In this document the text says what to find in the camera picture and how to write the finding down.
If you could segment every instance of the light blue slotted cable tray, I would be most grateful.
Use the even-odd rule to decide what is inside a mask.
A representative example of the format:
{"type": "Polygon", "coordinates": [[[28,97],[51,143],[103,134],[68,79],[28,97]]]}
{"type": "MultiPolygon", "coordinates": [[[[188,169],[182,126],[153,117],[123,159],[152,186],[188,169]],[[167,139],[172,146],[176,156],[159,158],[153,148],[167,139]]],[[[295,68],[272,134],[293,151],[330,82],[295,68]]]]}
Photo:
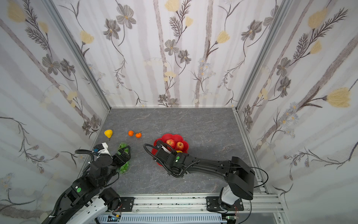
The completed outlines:
{"type": "Polygon", "coordinates": [[[107,217],[108,215],[100,215],[97,218],[101,224],[217,224],[227,222],[222,220],[221,214],[123,214],[117,222],[107,222],[107,217]]]}

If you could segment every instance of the wall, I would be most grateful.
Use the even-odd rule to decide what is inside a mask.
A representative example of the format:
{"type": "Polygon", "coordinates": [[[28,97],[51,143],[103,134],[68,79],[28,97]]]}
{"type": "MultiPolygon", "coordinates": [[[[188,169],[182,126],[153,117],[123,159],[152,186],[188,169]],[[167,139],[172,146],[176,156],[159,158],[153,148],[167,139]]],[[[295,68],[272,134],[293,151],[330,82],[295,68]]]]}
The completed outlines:
{"type": "Polygon", "coordinates": [[[120,107],[236,105],[281,2],[116,1],[54,3],[120,107]]]}
{"type": "Polygon", "coordinates": [[[292,224],[358,218],[357,20],[357,1],[294,1],[240,108],[292,224]]]}
{"type": "Polygon", "coordinates": [[[41,223],[107,110],[41,1],[0,5],[0,223],[41,223]]]}

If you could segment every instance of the red flower-shaped bowl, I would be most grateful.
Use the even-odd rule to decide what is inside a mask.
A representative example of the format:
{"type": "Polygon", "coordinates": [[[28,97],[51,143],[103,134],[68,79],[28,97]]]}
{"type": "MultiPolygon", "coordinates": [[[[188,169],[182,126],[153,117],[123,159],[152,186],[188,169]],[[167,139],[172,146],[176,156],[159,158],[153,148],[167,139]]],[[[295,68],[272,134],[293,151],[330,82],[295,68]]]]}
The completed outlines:
{"type": "MultiPolygon", "coordinates": [[[[175,134],[175,135],[165,134],[161,138],[158,138],[157,140],[155,140],[153,145],[155,146],[158,140],[166,142],[169,139],[173,139],[175,141],[175,145],[177,142],[182,142],[184,144],[184,148],[181,151],[183,153],[188,153],[189,144],[186,141],[184,141],[184,139],[181,135],[178,135],[178,134],[175,134]]],[[[157,153],[157,151],[158,150],[156,150],[156,149],[152,149],[152,154],[155,155],[157,153]]]]}

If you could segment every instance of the red apple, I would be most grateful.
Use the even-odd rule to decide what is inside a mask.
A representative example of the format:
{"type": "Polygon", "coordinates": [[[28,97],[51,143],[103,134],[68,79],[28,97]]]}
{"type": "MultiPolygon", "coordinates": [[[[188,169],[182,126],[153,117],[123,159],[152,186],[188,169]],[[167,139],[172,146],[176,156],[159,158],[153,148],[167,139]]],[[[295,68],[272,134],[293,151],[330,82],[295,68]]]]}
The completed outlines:
{"type": "Polygon", "coordinates": [[[184,149],[184,144],[182,142],[177,142],[175,150],[183,151],[183,149],[184,149]]]}
{"type": "Polygon", "coordinates": [[[167,143],[168,145],[170,145],[172,148],[175,147],[175,141],[174,141],[173,139],[167,140],[166,143],[167,143]]]}

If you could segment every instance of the gray tabletop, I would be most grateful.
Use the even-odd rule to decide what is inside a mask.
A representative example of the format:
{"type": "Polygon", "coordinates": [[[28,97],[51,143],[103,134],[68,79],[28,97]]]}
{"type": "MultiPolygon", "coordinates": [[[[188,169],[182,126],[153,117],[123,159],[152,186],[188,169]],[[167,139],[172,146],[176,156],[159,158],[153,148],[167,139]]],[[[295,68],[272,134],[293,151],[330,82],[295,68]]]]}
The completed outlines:
{"type": "Polygon", "coordinates": [[[111,109],[101,132],[96,144],[106,142],[111,154],[120,142],[131,146],[129,168],[111,186],[119,194],[209,193],[227,185],[202,174],[168,176],[143,148],[166,133],[181,135],[193,156],[214,160],[236,156],[251,165],[231,108],[111,109]],[[103,134],[107,129],[113,130],[110,141],[103,134]],[[141,132],[142,137],[128,136],[129,130],[141,132]]]}

